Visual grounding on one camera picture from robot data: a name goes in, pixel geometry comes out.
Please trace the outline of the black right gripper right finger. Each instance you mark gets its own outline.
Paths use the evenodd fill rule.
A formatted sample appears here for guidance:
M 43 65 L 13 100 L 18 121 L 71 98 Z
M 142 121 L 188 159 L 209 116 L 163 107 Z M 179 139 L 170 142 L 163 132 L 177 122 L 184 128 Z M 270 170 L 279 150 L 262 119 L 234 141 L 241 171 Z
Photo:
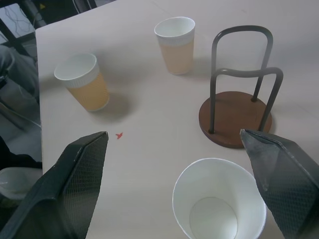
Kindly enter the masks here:
M 319 166 L 295 142 L 242 129 L 260 195 L 286 239 L 319 237 Z

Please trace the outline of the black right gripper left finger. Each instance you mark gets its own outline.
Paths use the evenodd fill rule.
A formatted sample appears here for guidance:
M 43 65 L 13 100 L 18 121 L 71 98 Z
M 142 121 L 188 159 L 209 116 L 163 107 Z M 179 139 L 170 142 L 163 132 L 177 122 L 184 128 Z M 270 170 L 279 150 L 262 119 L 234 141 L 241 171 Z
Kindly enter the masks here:
M 108 134 L 66 146 L 35 181 L 0 232 L 2 239 L 84 239 L 100 193 Z

